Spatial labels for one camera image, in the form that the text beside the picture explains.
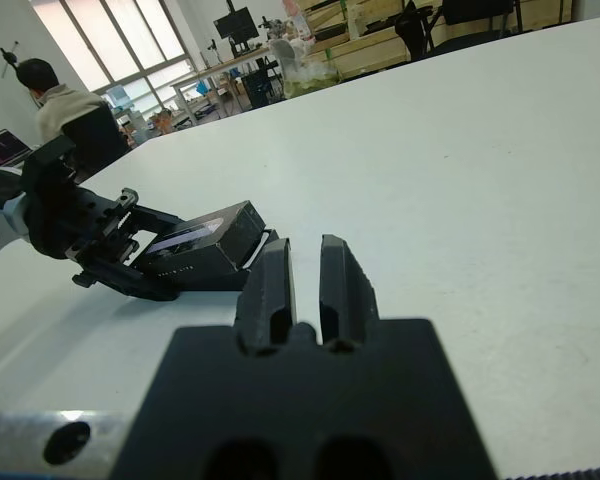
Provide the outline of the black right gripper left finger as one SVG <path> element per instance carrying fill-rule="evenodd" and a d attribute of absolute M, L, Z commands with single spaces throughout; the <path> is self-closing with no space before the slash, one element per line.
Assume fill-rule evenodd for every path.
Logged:
<path fill-rule="evenodd" d="M 234 329 L 247 356 L 267 356 L 287 343 L 296 323 L 288 238 L 267 243 L 252 265 L 236 306 Z"/>

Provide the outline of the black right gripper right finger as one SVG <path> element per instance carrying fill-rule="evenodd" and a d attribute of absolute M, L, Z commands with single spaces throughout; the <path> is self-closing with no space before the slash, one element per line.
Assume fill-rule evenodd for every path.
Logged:
<path fill-rule="evenodd" d="M 379 321 L 374 288 L 348 243 L 322 236 L 319 313 L 323 345 L 329 351 L 355 351 Z"/>

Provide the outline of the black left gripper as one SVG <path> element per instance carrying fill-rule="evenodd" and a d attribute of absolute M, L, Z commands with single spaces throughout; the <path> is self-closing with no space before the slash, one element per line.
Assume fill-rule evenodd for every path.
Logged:
<path fill-rule="evenodd" d="M 110 200 L 72 181 L 28 181 L 26 199 L 31 244 L 43 255 L 78 264 L 76 285 L 100 283 L 126 296 L 158 302 L 179 297 L 175 287 L 125 264 L 138 243 L 124 219 L 130 214 L 137 231 L 164 232 L 183 223 L 180 217 L 136 205 L 138 194 L 131 189 Z"/>

